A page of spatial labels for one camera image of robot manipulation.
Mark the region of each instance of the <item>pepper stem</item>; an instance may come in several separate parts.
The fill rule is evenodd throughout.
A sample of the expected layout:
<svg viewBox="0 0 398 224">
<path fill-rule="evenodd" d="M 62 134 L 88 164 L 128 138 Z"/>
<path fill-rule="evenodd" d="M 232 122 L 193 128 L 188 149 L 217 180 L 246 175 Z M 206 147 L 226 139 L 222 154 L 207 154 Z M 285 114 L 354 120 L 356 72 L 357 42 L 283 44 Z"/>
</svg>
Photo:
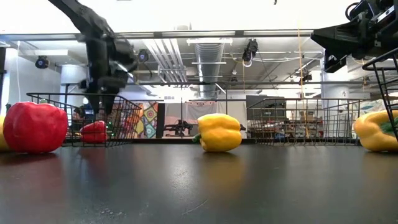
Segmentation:
<svg viewBox="0 0 398 224">
<path fill-rule="evenodd" d="M 197 135 L 195 135 L 195 136 L 193 137 L 192 141 L 193 141 L 193 142 L 198 142 L 199 139 L 201 139 L 201 134 L 200 134 L 200 133 L 197 134 Z"/>
</svg>

